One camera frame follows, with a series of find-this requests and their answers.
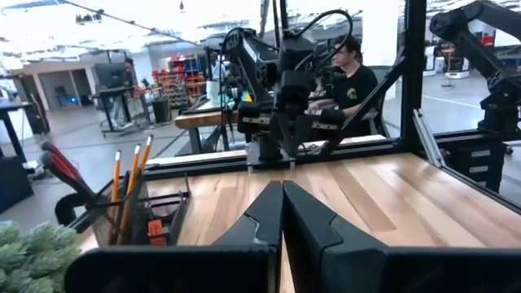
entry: ceiling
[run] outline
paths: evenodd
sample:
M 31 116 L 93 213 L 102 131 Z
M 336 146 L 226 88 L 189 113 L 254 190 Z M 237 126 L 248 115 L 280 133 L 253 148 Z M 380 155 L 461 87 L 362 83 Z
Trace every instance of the ceiling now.
M 230 27 L 219 28 L 217 23 L 233 23 L 249 20 L 248 27 L 258 29 L 261 0 L 70 0 L 93 10 L 103 9 L 109 15 L 123 20 L 135 21 L 147 28 L 157 28 L 186 40 L 198 42 L 209 35 L 223 33 Z M 404 10 L 405 0 L 400 1 L 399 10 Z M 519 7 L 521 0 L 496 0 L 502 5 Z M 101 22 L 78 25 L 76 15 L 89 13 L 65 3 L 65 0 L 0 0 L 0 52 L 15 53 L 26 59 L 40 55 L 74 55 L 89 48 L 139 50 L 146 44 L 172 41 L 173 38 L 151 35 L 151 32 L 119 20 L 103 17 Z M 472 0 L 428 0 L 427 15 L 447 11 Z M 361 10 L 359 0 L 287 0 L 288 14 L 294 15 L 293 23 L 305 24 L 317 12 L 335 8 L 349 11 Z M 273 29 L 273 14 L 269 13 L 266 30 Z M 328 17 L 321 22 L 324 27 L 338 24 L 343 16 Z

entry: person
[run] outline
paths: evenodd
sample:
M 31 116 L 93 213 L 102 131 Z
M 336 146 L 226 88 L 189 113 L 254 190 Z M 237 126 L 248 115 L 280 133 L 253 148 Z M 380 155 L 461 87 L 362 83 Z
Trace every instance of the person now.
M 219 62 L 219 54 L 213 52 L 210 55 L 210 62 L 212 63 L 212 80 L 223 81 L 226 75 L 226 67 L 223 63 Z
M 126 81 L 123 82 L 123 86 L 136 86 L 138 85 L 138 79 L 136 77 L 136 74 L 134 72 L 134 61 L 131 58 L 125 59 L 125 75 L 126 75 Z M 130 95 L 132 96 L 134 94 L 134 91 L 130 91 Z M 112 123 L 114 125 L 119 125 L 117 123 L 118 118 L 120 117 L 121 113 L 121 99 L 126 98 L 125 96 L 121 96 L 119 98 L 114 99 L 114 109 L 112 113 Z
M 335 39 L 335 49 L 342 46 L 346 35 Z M 362 65 L 360 42 L 354 37 L 349 36 L 345 46 L 333 56 L 333 63 L 340 68 L 345 77 L 333 81 L 333 98 L 318 100 L 309 104 L 309 113 L 328 108 L 335 103 L 339 109 L 343 110 L 346 117 L 354 114 L 361 103 L 367 98 L 371 91 L 378 85 L 378 80 L 374 72 L 367 66 Z M 368 129 L 360 129 L 361 133 L 370 132 Z

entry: succulent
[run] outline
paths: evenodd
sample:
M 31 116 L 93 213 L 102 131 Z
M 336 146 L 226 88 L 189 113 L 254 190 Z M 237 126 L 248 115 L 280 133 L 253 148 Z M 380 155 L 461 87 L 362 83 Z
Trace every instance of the succulent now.
M 77 258 L 77 233 L 40 224 L 26 235 L 12 221 L 0 222 L 0 292 L 62 293 L 67 267 Z

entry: black mount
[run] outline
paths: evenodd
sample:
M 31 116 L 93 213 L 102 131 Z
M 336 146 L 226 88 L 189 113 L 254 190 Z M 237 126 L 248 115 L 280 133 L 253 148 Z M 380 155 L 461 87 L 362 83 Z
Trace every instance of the black mount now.
M 272 181 L 211 246 L 98 249 L 72 263 L 65 290 L 278 292 L 282 229 L 297 293 L 507 292 L 521 282 L 519 249 L 389 247 L 293 181 Z

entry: yellow pencil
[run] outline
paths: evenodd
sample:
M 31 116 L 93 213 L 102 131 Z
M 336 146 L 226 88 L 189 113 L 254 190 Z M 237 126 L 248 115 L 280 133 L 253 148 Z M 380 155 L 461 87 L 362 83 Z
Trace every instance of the yellow pencil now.
M 143 174 L 143 171 L 145 171 L 145 166 L 147 165 L 148 156 L 150 155 L 150 149 L 152 147 L 153 141 L 154 141 L 154 134 L 151 134 L 147 139 L 147 145 L 145 146 L 145 152 L 143 153 L 141 167 L 139 168 L 139 171 L 141 171 L 141 174 Z
M 140 150 L 141 150 L 141 145 L 138 144 L 134 151 L 134 161 L 132 163 L 132 169 L 130 170 L 129 188 L 127 189 L 126 195 L 129 195 L 129 193 L 132 192 L 132 189 L 134 188 L 136 176 L 138 173 L 138 162 L 139 162 Z M 126 199 L 125 204 L 123 205 L 123 217 L 121 218 L 121 233 L 117 238 L 118 245 L 123 244 L 123 233 L 126 233 L 128 226 L 129 226 L 129 213 L 130 213 L 129 205 L 130 205 L 130 199 Z
M 112 181 L 112 194 L 111 194 L 111 203 L 115 203 L 119 198 L 119 186 L 120 186 L 120 168 L 121 168 L 121 151 L 116 152 L 116 162 L 114 165 L 114 179 Z M 110 207 L 110 217 L 112 220 L 116 221 L 116 206 Z M 113 229 L 110 229 L 110 237 L 112 233 L 114 233 Z

